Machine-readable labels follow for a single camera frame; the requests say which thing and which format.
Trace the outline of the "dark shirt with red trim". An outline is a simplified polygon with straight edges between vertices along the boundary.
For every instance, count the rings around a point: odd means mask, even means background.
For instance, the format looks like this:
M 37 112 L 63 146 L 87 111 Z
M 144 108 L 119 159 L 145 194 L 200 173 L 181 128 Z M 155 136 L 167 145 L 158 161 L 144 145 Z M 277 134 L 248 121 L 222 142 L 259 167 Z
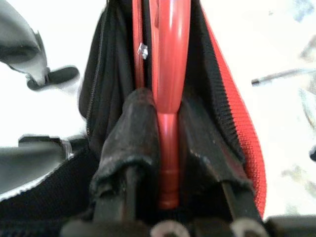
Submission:
M 142 16 L 143 43 L 151 53 L 149 0 L 142 0 Z M 145 85 L 137 88 L 132 0 L 107 0 L 94 33 L 79 97 L 79 111 L 86 120 L 86 135 L 68 141 L 24 136 L 17 148 L 0 150 L 0 181 L 17 187 L 37 176 L 42 178 L 36 186 L 0 201 L 0 237 L 268 236 L 263 223 L 267 185 L 260 144 L 200 0 L 191 0 L 188 58 L 181 104 L 184 98 L 192 98 L 205 108 L 252 182 L 254 202 L 261 219 L 224 220 L 193 216 L 180 199 L 179 145 L 177 208 L 159 208 L 159 174 L 154 210 L 135 220 L 93 219 L 90 184 L 99 167 L 103 145 L 122 115 L 129 95 L 141 88 L 153 94 L 151 57 L 148 56 L 143 63 Z

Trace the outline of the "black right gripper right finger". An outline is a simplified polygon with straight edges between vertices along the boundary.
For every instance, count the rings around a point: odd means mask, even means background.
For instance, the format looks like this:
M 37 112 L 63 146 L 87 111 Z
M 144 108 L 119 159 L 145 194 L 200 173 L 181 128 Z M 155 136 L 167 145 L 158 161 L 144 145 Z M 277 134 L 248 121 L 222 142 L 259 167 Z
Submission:
M 179 133 L 180 199 L 192 215 L 260 220 L 252 182 L 197 100 L 182 100 Z

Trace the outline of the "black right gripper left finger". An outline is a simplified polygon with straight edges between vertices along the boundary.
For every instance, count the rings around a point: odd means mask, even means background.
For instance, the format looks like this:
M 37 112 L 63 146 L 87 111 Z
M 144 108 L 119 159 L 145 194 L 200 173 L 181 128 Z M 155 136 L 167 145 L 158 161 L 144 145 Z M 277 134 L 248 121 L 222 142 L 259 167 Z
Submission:
M 156 208 L 159 138 L 153 94 L 132 92 L 90 184 L 94 220 L 135 220 Z

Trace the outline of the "red plastic clothes hanger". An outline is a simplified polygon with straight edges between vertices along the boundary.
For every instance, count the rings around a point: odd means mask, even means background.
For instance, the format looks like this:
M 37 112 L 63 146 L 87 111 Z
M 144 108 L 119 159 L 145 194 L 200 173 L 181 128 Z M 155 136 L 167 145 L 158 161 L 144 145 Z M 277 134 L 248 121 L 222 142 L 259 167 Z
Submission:
M 149 0 L 152 52 L 143 43 L 142 0 L 132 0 L 135 85 L 145 85 L 144 63 L 152 59 L 152 88 L 160 139 L 162 210 L 179 206 L 178 111 L 186 76 L 191 0 Z

